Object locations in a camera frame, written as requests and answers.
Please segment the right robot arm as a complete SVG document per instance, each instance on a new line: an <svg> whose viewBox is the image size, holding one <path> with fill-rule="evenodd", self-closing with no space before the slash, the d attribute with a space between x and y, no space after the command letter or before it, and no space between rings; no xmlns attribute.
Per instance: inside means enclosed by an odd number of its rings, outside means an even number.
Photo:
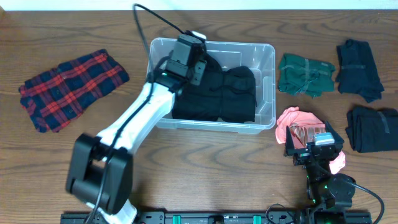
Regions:
<svg viewBox="0 0 398 224"><path fill-rule="evenodd" d="M325 122L325 132L313 136L313 141L296 149L292 133L286 127L284 156L291 156L295 166L307 172L307 194L313 205L297 211L294 223L347 223L346 210L352 207L354 179L345 174L332 174L330 162L343 148L343 138Z"/></svg>

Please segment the navy garment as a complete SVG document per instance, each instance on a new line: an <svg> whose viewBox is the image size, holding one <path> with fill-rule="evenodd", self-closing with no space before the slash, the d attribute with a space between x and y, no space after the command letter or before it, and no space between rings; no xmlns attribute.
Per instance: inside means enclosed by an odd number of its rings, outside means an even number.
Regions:
<svg viewBox="0 0 398 224"><path fill-rule="evenodd" d="M382 98L384 87L368 42L348 39L336 47L340 71L335 82L340 93L360 95L367 103Z"/></svg>

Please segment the red navy plaid shirt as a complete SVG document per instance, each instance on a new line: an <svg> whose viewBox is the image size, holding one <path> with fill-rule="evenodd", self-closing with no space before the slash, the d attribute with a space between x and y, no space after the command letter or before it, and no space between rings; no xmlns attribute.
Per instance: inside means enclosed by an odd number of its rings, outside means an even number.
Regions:
<svg viewBox="0 0 398 224"><path fill-rule="evenodd" d="M100 49L26 80L19 87L20 104L38 132L56 133L128 81L122 65Z"/></svg>

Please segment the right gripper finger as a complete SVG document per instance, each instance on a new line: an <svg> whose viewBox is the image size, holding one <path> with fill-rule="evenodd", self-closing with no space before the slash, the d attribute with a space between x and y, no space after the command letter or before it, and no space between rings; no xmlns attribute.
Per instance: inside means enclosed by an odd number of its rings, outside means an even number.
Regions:
<svg viewBox="0 0 398 224"><path fill-rule="evenodd" d="M343 144L343 138L332 128L331 124L328 121L324 122L326 132L330 133L335 140L335 144Z"/></svg>
<svg viewBox="0 0 398 224"><path fill-rule="evenodd" d="M285 150L291 151L295 149L294 140L292 138L292 134L290 132L290 128L286 126L286 141L285 141Z"/></svg>

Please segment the green garment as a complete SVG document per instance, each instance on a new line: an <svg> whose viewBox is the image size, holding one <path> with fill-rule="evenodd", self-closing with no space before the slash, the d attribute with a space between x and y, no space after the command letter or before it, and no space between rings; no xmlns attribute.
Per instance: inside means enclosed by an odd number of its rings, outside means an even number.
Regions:
<svg viewBox="0 0 398 224"><path fill-rule="evenodd" d="M285 53L279 64L278 90L290 95L306 94L312 98L334 91L335 66L329 62Z"/></svg>

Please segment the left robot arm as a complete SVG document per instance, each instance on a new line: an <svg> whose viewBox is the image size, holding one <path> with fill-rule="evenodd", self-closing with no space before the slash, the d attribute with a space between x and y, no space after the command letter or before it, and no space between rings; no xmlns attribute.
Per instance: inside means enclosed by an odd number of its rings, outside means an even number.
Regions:
<svg viewBox="0 0 398 224"><path fill-rule="evenodd" d="M97 215L106 223L132 223L137 210L131 205L133 157L158 121L170 113L189 85L199 85L206 67L206 36L195 31L179 35L170 56L152 69L135 102L95 137L82 134L73 146L66 191L92 205L82 223Z"/></svg>

